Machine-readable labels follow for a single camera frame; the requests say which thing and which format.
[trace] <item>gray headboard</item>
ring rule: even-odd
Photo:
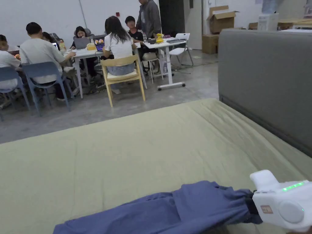
[[[312,156],[312,33],[223,30],[220,100]]]

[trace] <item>chair backrest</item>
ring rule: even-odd
[[[190,33],[178,33],[176,39],[187,40],[190,38]]]
[[[138,55],[132,55],[121,59],[107,59],[102,61],[101,63],[102,66],[125,66],[134,63],[134,61],[138,60],[139,60]]]
[[[18,79],[19,75],[13,67],[0,67],[0,81]]]
[[[28,78],[35,78],[48,75],[60,75],[60,72],[54,62],[34,63],[22,66]]]

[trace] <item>gray hoodie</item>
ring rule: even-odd
[[[146,4],[140,6],[136,28],[145,32],[147,38],[153,38],[153,34],[161,33],[159,9],[153,0],[148,0]]]

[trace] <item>keyboard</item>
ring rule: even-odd
[[[173,39],[173,40],[168,40],[166,42],[169,44],[173,44],[173,43],[178,43],[178,42],[185,42],[185,40]]]

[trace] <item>white t-shirt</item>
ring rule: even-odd
[[[0,67],[13,67],[18,69],[21,62],[7,51],[0,51]],[[17,79],[0,82],[0,89],[13,89],[17,86]]]
[[[39,38],[25,41],[20,46],[20,55],[22,63],[26,64],[54,62],[59,72],[61,74],[63,73],[60,63],[65,60],[65,57],[48,41]],[[55,80],[56,76],[54,75],[34,78],[34,81],[39,84],[53,82]]]
[[[105,50],[111,51],[115,59],[132,56],[133,40],[131,39],[130,35],[128,34],[129,39],[126,40],[124,43],[122,43],[121,40],[119,40],[119,42],[117,43],[116,38],[112,37],[111,35],[112,34],[107,35],[104,39]]]

